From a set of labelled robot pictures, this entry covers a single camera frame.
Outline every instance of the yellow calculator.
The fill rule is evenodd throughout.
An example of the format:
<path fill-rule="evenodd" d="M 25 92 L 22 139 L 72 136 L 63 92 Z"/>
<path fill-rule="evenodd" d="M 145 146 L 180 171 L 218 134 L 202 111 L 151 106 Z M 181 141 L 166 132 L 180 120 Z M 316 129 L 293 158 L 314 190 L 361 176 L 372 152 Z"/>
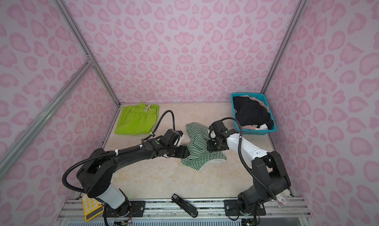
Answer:
<path fill-rule="evenodd" d="M 87 194 L 82 197 L 84 220 L 89 221 L 101 214 L 104 211 L 104 207 L 96 199 L 88 198 Z"/>

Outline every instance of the plastic laundry basket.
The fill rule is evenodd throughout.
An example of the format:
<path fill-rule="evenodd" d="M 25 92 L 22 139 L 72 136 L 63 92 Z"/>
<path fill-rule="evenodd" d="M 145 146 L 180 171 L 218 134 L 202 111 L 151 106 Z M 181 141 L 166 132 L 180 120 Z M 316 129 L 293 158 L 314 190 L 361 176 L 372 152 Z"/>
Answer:
<path fill-rule="evenodd" d="M 247 135 L 265 135 L 265 134 L 267 134 L 269 132 L 275 132 L 276 129 L 277 129 L 276 128 L 276 123 L 275 123 L 274 117 L 272 116 L 272 112 L 271 112 L 270 106 L 268 105 L 267 98 L 263 94 L 258 94 L 258 93 L 232 93 L 230 95 L 230 98 L 232 100 L 233 117 L 236 118 L 236 115 L 235 115 L 235 112 L 234 112 L 233 97 L 235 97 L 235 96 L 243 96 L 243 95 L 248 95 L 249 97 L 254 97 L 254 98 L 256 98 L 258 100 L 261 100 L 261 101 L 263 101 L 265 103 L 265 105 L 268 107 L 268 110 L 270 111 L 271 119 L 274 121 L 274 127 L 272 128 L 272 130 L 249 130 L 249 129 L 242 129 L 242 133 L 243 134 L 247 134 Z M 235 125 L 236 129 L 239 131 L 239 128 L 238 128 L 236 122 L 234 122 L 234 125 Z"/>

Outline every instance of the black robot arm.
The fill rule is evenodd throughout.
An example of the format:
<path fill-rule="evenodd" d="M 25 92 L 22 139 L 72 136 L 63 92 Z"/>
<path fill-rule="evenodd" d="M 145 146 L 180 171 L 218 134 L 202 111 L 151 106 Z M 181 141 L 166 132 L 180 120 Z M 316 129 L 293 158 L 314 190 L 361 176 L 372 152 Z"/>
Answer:
<path fill-rule="evenodd" d="M 263 204 L 270 199 L 276 200 L 276 195 L 289 188 L 291 182 L 282 158 L 276 151 L 268 153 L 262 150 L 263 152 L 258 157 L 251 155 L 251 167 L 249 167 L 244 161 L 241 149 L 246 150 L 254 145 L 246 141 L 242 137 L 242 133 L 235 129 L 225 128 L 222 123 L 225 119 L 233 119 L 239 125 L 234 118 L 224 118 L 214 122 L 210 129 L 216 136 L 214 138 L 210 136 L 208 151 L 215 152 L 232 148 L 238 152 L 242 164 L 253 177 L 253 186 L 238 195 L 238 206 L 242 213 L 251 213 L 256 211 L 258 204 Z M 125 216 L 130 210 L 130 202 L 120 189 L 116 189 L 111 184 L 113 173 L 122 167 L 145 159 L 164 155 L 175 158 L 188 157 L 190 153 L 187 147 L 180 145 L 182 138 L 181 131 L 169 129 L 163 136 L 148 140 L 145 138 L 140 145 L 130 148 L 119 151 L 96 149 L 89 158 L 76 163 L 64 173 L 63 185 L 71 190 L 86 193 L 90 198 L 105 202 L 107 207 L 115 211 L 116 215 Z M 83 166 L 77 172 L 77 178 L 83 189 L 74 187 L 67 182 L 69 172 L 80 165 Z M 272 168 L 272 171 L 268 172 L 267 167 Z"/>

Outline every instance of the lime green shorts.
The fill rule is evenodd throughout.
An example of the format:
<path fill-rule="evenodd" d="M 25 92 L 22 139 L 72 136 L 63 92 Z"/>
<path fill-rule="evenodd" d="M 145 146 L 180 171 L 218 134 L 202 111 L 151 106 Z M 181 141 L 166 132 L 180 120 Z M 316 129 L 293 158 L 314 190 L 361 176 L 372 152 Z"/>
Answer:
<path fill-rule="evenodd" d="M 120 135 L 137 135 L 150 133 L 158 120 L 159 105 L 130 105 L 122 107 L 120 119 L 114 131 Z"/>

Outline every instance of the black cable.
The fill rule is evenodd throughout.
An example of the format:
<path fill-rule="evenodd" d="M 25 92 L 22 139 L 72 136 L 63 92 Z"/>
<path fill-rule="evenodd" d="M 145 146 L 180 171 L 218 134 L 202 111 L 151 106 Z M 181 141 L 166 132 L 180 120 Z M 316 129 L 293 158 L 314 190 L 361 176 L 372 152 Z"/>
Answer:
<path fill-rule="evenodd" d="M 107 210 L 107 203 L 103 203 L 103 207 L 104 207 L 104 212 L 103 212 L 103 218 L 104 218 L 104 224 L 105 226 L 109 226 L 108 224 L 108 221 L 107 221 L 107 213 L 106 213 L 106 210 Z"/>
<path fill-rule="evenodd" d="M 155 133 L 155 131 L 157 130 L 157 128 L 158 128 L 159 124 L 161 123 L 163 117 L 164 117 L 164 116 L 166 115 L 166 113 L 168 113 L 168 112 L 170 112 L 171 115 L 173 116 L 173 129 L 175 130 L 175 117 L 174 117 L 174 113 L 173 113 L 171 110 L 167 110 L 167 111 L 165 111 L 165 112 L 162 114 L 161 118 L 159 118 L 159 121 L 158 121 L 157 125 L 155 126 L 154 131 L 151 132 L 152 134 Z M 152 136 L 153 136 L 152 134 L 149 134 L 148 137 L 141 139 L 141 144 L 143 144 L 143 142 L 144 142 L 145 140 L 147 140 L 147 139 L 149 139 L 150 137 L 152 137 Z"/>
<path fill-rule="evenodd" d="M 228 218 L 230 219 L 230 220 L 232 220 L 232 221 L 236 221 L 237 219 L 239 219 L 239 207 L 237 207 L 237 208 L 233 208 L 233 209 L 230 209 L 229 211 L 228 211 L 228 214 L 229 214 L 229 212 L 231 211 L 231 210 L 235 210 L 235 209 L 237 209 L 238 210 L 238 216 L 237 216 L 237 218 L 231 218 L 229 215 L 228 215 Z"/>
<path fill-rule="evenodd" d="M 231 120 L 234 120 L 236 123 L 237 123 L 237 126 L 239 128 L 239 141 L 238 141 L 238 156 L 239 156 L 239 159 L 240 161 L 242 162 L 242 165 L 245 167 L 245 169 L 249 172 L 249 174 L 253 177 L 253 179 L 255 181 L 257 181 L 259 183 L 259 185 L 261 185 L 263 187 L 263 189 L 270 195 L 270 197 L 274 200 L 276 200 L 276 195 L 268 188 L 268 186 L 266 186 L 265 184 L 263 184 L 262 181 L 260 181 L 253 173 L 253 171 L 251 170 L 251 168 L 249 168 L 249 166 L 246 164 L 245 160 L 243 159 L 242 157 L 242 152 L 241 152 L 241 146 L 242 146 L 242 127 L 241 127 L 241 124 L 239 123 L 239 121 L 235 118 L 231 118 L 231 117 L 227 117 L 227 118 L 223 118 L 221 119 L 222 121 L 223 120 L 226 120 L 226 119 L 231 119 Z"/>
<path fill-rule="evenodd" d="M 155 126 L 155 129 L 154 129 L 154 131 L 153 131 L 152 133 L 154 133 L 154 132 L 157 130 L 159 124 L 160 124 L 161 121 L 162 121 L 162 118 L 163 118 L 163 117 L 165 116 L 165 114 L 168 113 L 168 112 L 170 112 L 171 115 L 173 116 L 173 129 L 175 130 L 175 118 L 174 118 L 174 113 L 173 113 L 171 110 L 167 110 L 167 111 L 165 111 L 165 112 L 163 113 L 163 115 L 162 115 L 161 118 L 159 119 L 159 121 L 158 121 L 157 125 Z M 143 143 L 145 140 L 149 139 L 151 136 L 152 136 L 152 135 L 150 134 L 147 138 L 142 139 L 142 143 Z M 130 153 L 130 152 L 136 151 L 136 150 L 138 150 L 138 149 L 140 149 L 140 147 L 135 147 L 135 148 L 133 148 L 133 149 L 129 149 L 129 148 L 128 148 L 128 149 L 125 149 L 125 150 L 123 150 L 123 151 L 119 151 L 118 153 L 119 153 L 119 154 L 126 154 L 126 153 Z M 70 190 L 85 193 L 84 190 L 83 190 L 82 188 L 75 187 L 75 186 L 73 186 L 73 185 L 71 185 L 71 184 L 68 183 L 68 181 L 67 181 L 67 176 L 69 175 L 69 173 L 70 173 L 72 170 L 74 170 L 75 168 L 79 167 L 80 165 L 82 165 L 82 164 L 84 164 L 84 163 L 86 163 L 86 162 L 89 162 L 89 161 L 92 161 L 92 160 L 95 160 L 95 159 L 98 159 L 98 158 L 111 157 L 111 156 L 116 156 L 116 152 L 105 153 L 105 154 L 99 154 L 99 155 L 97 155 L 97 156 L 92 156 L 92 157 L 89 157 L 89 158 L 86 158 L 86 159 L 84 159 L 84 160 L 82 160 L 82 161 L 77 162 L 77 163 L 74 164 L 73 166 L 69 167 L 69 169 L 67 169 L 66 172 L 64 172 L 64 174 L 63 174 L 63 176 L 62 176 L 62 183 L 63 183 L 63 185 L 64 185 L 65 187 L 67 187 L 68 189 L 70 189 Z"/>
<path fill-rule="evenodd" d="M 254 207 L 254 218 L 253 218 L 254 226 L 258 226 L 260 223 L 260 220 L 259 220 L 259 223 L 257 222 L 258 207 L 259 207 L 259 204 L 257 203 Z"/>
<path fill-rule="evenodd" d="M 211 133 L 212 133 L 212 131 L 213 131 L 213 128 L 212 128 L 212 126 L 210 126 L 209 133 L 208 133 L 208 137 L 209 137 L 211 140 L 215 140 L 216 137 L 214 137 L 214 138 L 211 137 Z"/>
<path fill-rule="evenodd" d="M 128 148 L 128 149 L 125 149 L 125 150 L 122 150 L 122 151 L 119 151 L 118 154 L 127 154 L 127 153 L 130 153 L 130 152 L 133 152 L 133 151 L 136 151 L 136 150 L 139 150 L 140 147 L 135 147 L 135 148 Z M 70 190 L 73 190 L 73 191 L 78 191 L 78 192 L 82 192 L 82 193 L 85 193 L 84 190 L 82 188 L 78 188 L 78 187 L 75 187 L 71 184 L 68 183 L 67 181 L 67 176 L 69 175 L 69 173 L 74 170 L 75 168 L 79 167 L 80 165 L 86 163 L 86 162 L 89 162 L 89 161 L 92 161 L 92 160 L 95 160 L 95 159 L 98 159 L 98 158 L 103 158 L 103 157 L 111 157 L 111 156 L 116 156 L 116 152 L 111 152 L 111 153 L 105 153 L 105 154 L 99 154 L 97 156 L 92 156 L 92 157 L 89 157 L 89 158 L 86 158 L 82 161 L 79 161 L 77 162 L 76 164 L 74 164 L 73 166 L 69 167 L 69 169 L 66 170 L 66 172 L 64 172 L 63 176 L 62 176 L 62 183 L 65 187 L 67 187 L 68 189 Z"/>

